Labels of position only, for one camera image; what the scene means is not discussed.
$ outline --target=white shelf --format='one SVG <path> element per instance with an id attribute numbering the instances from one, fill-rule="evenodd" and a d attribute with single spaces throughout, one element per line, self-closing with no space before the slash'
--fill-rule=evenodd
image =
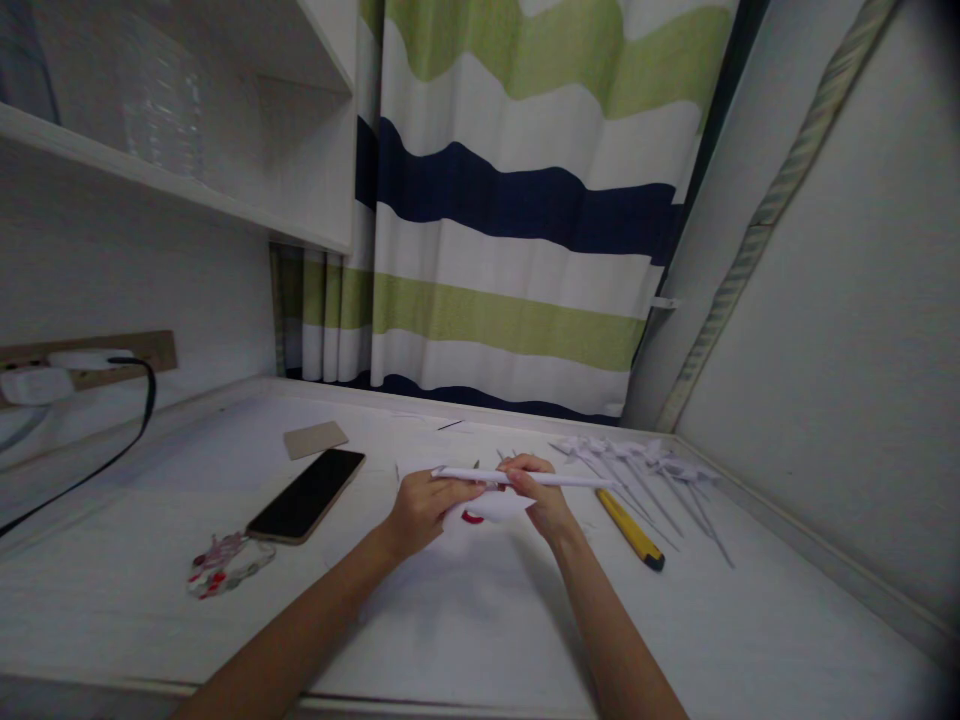
<path id="1" fill-rule="evenodd" d="M 353 92 L 353 82 L 337 56 L 335 44 L 343 23 L 319 22 L 328 16 L 339 21 L 346 12 L 343 0 L 323 0 L 324 7 L 304 7 L 298 0 L 176 0 L 223 37 L 238 57 L 257 74 L 287 82 Z"/>
<path id="2" fill-rule="evenodd" d="M 350 253 L 355 0 L 31 2 L 59 124 L 0 104 L 5 169 Z"/>
<path id="3" fill-rule="evenodd" d="M 256 225 L 287 236 L 284 242 L 302 244 L 349 253 L 350 243 L 325 237 L 301 225 L 291 223 L 270 212 L 239 202 L 201 183 L 175 175 L 132 155 L 58 125 L 40 120 L 9 105 L 0 103 L 0 158 L 6 170 L 17 172 L 49 172 L 67 176 L 78 187 L 103 184 L 103 174 L 128 183 L 179 198 L 197 206 L 201 212 L 224 215 L 234 221 Z M 42 155 L 25 152 L 26 148 L 42 151 Z M 223 224 L 211 217 L 211 221 Z"/>

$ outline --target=smartphone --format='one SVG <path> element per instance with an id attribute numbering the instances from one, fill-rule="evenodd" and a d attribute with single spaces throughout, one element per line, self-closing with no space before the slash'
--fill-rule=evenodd
<path id="1" fill-rule="evenodd" d="M 360 453 L 327 450 L 250 521 L 247 535 L 302 545 L 357 474 L 364 459 Z"/>

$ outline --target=black cable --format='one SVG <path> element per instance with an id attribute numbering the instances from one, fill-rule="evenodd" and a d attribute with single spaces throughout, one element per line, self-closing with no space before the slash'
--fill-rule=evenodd
<path id="1" fill-rule="evenodd" d="M 110 358 L 107 362 L 113 363 L 114 365 L 141 365 L 147 371 L 147 404 L 143 410 L 143 422 L 140 424 L 140 432 L 137 433 L 137 436 L 130 442 L 129 445 L 127 445 L 123 450 L 118 452 L 116 455 L 114 455 L 112 458 L 110 458 L 107 462 L 105 462 L 103 465 L 98 467 L 92 473 L 87 475 L 83 480 L 80 480 L 79 482 L 74 483 L 63 492 L 57 493 L 49 500 L 46 500 L 45 502 L 41 503 L 40 505 L 35 507 L 33 510 L 30 510 L 29 512 L 24 513 L 23 515 L 18 517 L 16 520 L 11 520 L 10 522 L 8 522 L 6 525 L 0 528 L 0 537 L 3 537 L 4 535 L 6 535 L 8 532 L 13 530 L 17 525 L 22 523 L 27 518 L 43 510 L 50 503 L 59 500 L 68 492 L 76 490 L 78 487 L 83 485 L 87 480 L 92 480 L 93 478 L 95 478 L 97 475 L 102 473 L 108 467 L 113 465 L 117 460 L 122 458 L 124 454 L 127 452 L 127 450 L 129 450 L 134 445 L 136 445 L 137 440 L 143 437 L 143 433 L 147 429 L 147 423 L 150 422 L 150 417 L 153 415 L 153 406 L 157 401 L 157 376 L 154 374 L 153 368 L 150 367 L 150 363 L 144 360 L 141 360 L 139 358 Z"/>

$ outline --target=white desk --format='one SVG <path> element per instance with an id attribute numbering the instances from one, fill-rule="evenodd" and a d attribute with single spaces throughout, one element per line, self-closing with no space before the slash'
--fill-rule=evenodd
<path id="1" fill-rule="evenodd" d="M 467 419 L 436 430 L 460 418 Z M 301 547 L 280 547 L 271 565 L 234 592 L 202 602 L 187 596 L 186 570 L 210 533 L 242 529 L 313 460 L 290 462 L 282 434 L 327 420 L 367 461 L 317 532 Z M 54 681 L 189 692 L 386 515 L 397 457 L 446 454 L 492 467 L 498 448 L 516 449 L 559 468 L 563 457 L 547 443 L 574 434 L 649 438 L 275 379 L 167 410 L 129 460 L 0 542 L 0 672 L 45 681 L 8 680 L 14 695 L 18 687 L 31 691 L 0 701 L 8 703 L 0 714 L 74 697 L 52 693 Z M 111 442 L 117 438 L 95 438 L 37 461 L 8 487 L 29 504 L 25 478 L 80 476 L 94 456 L 109 454 Z M 579 463 L 564 472 L 591 474 Z M 929 683 L 943 681 L 926 656 L 723 493 L 711 491 L 708 507 L 735 570 L 664 486 L 654 490 L 686 535 L 676 538 L 658 523 L 681 549 L 651 535 L 667 556 L 661 574 L 639 561 L 589 490 L 565 492 L 692 718 L 881 718 L 911 709 L 915 716 Z M 388 579 L 310 688 L 307 709 L 594 716 L 576 627 L 546 544 L 525 517 L 479 529 L 462 562 L 418 556 Z M 110 711 L 127 717 L 114 695 Z M 67 702 L 58 706 L 63 717 L 90 716 L 82 702 Z M 142 702 L 130 717 L 149 714 L 146 696 Z M 159 717 L 169 702 L 149 707 Z"/>

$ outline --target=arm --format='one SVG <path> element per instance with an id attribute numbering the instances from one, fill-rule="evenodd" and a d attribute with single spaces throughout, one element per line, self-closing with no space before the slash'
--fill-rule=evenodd
<path id="1" fill-rule="evenodd" d="M 605 718 L 687 720 L 687 714 L 617 597 L 559 487 L 526 472 L 554 472 L 532 455 L 501 463 L 518 494 L 537 503 L 527 513 L 553 550 L 587 649 Z"/>
<path id="2" fill-rule="evenodd" d="M 435 479 L 429 471 L 405 477 L 390 516 L 244 645 L 174 720 L 283 717 L 377 585 L 440 535 L 451 506 L 482 492 L 482 486 Z"/>

